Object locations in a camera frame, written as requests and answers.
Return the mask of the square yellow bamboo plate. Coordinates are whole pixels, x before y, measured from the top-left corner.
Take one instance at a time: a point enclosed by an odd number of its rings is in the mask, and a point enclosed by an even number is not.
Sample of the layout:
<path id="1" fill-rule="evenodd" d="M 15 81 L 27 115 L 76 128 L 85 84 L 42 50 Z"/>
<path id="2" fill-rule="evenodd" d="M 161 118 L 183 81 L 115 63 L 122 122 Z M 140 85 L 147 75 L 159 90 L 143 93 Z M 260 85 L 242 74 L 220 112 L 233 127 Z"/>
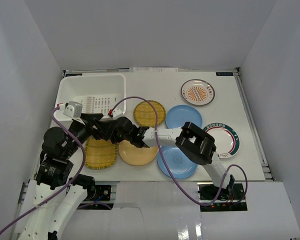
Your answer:
<path id="1" fill-rule="evenodd" d="M 85 142 L 85 166 L 93 170 L 102 170 L 112 167 L 118 156 L 118 147 L 113 144 L 110 140 L 105 141 L 95 140 L 90 137 Z"/>

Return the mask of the yellow plastic plate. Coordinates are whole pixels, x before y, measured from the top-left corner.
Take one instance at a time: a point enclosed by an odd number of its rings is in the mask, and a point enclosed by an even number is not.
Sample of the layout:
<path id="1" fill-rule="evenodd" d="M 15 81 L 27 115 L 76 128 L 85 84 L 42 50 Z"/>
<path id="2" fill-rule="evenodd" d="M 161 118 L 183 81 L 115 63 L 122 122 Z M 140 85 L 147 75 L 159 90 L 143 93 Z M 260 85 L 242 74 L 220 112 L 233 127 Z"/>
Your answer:
<path id="1" fill-rule="evenodd" d="M 144 166 L 150 163 L 158 154 L 158 147 L 138 148 L 127 140 L 118 145 L 118 152 L 123 161 L 132 166 Z"/>

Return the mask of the round yellow bamboo plate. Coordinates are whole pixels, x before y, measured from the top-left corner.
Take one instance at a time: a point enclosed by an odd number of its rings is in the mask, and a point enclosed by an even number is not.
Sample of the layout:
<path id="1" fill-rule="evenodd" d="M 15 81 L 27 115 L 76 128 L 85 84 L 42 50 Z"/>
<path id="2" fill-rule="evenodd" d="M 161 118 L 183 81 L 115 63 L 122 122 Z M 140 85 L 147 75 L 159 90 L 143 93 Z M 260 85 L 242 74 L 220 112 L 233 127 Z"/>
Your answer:
<path id="1" fill-rule="evenodd" d="M 149 101 L 155 108 L 158 116 L 157 124 L 160 125 L 166 118 L 166 110 L 164 106 L 154 100 Z M 140 102 L 133 111 L 134 120 L 142 127 L 155 127 L 156 114 L 153 108 L 146 102 Z"/>

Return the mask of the light blue plate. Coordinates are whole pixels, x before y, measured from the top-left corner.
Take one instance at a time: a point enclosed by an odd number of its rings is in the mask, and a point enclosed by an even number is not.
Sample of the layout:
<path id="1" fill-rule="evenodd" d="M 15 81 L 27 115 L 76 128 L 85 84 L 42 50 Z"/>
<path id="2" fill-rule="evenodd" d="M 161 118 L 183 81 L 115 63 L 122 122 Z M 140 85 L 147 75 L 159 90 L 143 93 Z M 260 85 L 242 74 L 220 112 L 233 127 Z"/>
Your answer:
<path id="1" fill-rule="evenodd" d="M 175 179 L 186 179 L 196 172 L 198 165 L 189 160 L 178 147 L 162 146 L 161 151 Z"/>
<path id="2" fill-rule="evenodd" d="M 202 115 L 194 107 L 189 105 L 176 105 L 166 114 L 165 123 L 168 129 L 182 127 L 186 122 L 191 122 L 202 127 Z"/>

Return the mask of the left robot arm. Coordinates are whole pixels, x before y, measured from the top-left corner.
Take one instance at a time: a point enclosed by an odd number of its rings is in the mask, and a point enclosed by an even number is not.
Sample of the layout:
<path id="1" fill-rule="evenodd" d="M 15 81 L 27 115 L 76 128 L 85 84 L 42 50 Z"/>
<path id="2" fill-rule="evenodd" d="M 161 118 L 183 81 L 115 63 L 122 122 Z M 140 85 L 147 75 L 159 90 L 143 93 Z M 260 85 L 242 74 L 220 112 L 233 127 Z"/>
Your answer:
<path id="1" fill-rule="evenodd" d="M 70 176 L 70 157 L 91 136 L 99 138 L 97 122 L 101 113 L 83 113 L 69 128 L 61 123 L 43 136 L 42 154 L 35 177 L 32 212 L 19 236 L 21 240 L 59 240 L 76 209 L 84 200 L 95 196 L 95 179 L 77 172 Z"/>

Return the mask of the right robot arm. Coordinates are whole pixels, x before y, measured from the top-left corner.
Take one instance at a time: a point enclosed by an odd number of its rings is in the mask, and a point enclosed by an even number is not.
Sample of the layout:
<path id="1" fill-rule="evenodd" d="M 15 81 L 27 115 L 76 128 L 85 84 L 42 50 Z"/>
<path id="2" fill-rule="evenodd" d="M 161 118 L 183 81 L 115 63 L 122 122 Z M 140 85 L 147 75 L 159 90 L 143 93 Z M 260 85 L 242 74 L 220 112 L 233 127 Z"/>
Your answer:
<path id="1" fill-rule="evenodd" d="M 170 129 L 137 127 L 127 117 L 93 121 L 96 139 L 117 144 L 126 140 L 137 148 L 177 147 L 193 163 L 203 166 L 215 186 L 216 195 L 226 200 L 234 193 L 234 177 L 228 173 L 217 154 L 215 139 L 192 122 Z"/>

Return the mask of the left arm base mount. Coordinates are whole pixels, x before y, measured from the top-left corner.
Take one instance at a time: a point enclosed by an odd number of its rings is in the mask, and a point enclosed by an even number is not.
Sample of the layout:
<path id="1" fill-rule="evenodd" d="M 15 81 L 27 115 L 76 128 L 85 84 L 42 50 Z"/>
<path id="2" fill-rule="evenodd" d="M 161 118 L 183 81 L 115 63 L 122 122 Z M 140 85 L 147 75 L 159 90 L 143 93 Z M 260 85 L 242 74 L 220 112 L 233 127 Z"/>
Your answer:
<path id="1" fill-rule="evenodd" d="M 87 197 L 79 205 L 79 210 L 111 210 L 111 185 L 95 185 L 88 192 Z"/>

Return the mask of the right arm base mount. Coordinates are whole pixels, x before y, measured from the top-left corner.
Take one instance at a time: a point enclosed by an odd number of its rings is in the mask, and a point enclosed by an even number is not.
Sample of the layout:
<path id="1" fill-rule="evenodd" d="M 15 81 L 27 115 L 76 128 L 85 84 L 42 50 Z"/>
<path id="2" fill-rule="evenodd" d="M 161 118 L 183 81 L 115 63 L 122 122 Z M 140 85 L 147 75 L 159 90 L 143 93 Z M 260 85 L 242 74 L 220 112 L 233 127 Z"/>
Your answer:
<path id="1" fill-rule="evenodd" d="M 218 188 L 213 184 L 198 184 L 198 195 L 201 203 L 211 202 Z M 248 210 L 246 198 L 237 203 L 244 196 L 242 183 L 235 183 L 230 194 L 221 192 L 218 199 L 210 206 L 201 206 L 202 213 L 213 212 L 246 212 Z"/>

